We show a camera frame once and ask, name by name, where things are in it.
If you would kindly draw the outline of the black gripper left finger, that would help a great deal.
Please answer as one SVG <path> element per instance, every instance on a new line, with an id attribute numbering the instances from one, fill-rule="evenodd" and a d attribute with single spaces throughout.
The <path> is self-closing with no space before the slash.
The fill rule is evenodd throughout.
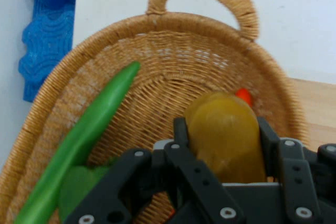
<path id="1" fill-rule="evenodd" d="M 174 139 L 161 150 L 126 151 L 66 223 L 131 223 L 166 192 L 175 208 L 169 223 L 245 223 L 239 204 L 189 148 L 186 121 L 175 118 Z"/>

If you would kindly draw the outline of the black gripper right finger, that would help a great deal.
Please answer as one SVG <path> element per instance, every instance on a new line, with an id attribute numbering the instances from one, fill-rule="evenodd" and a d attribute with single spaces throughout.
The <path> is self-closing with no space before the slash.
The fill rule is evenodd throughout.
<path id="1" fill-rule="evenodd" d="M 286 223 L 335 223 L 335 144 L 314 152 L 257 120 L 266 174 L 280 183 Z"/>

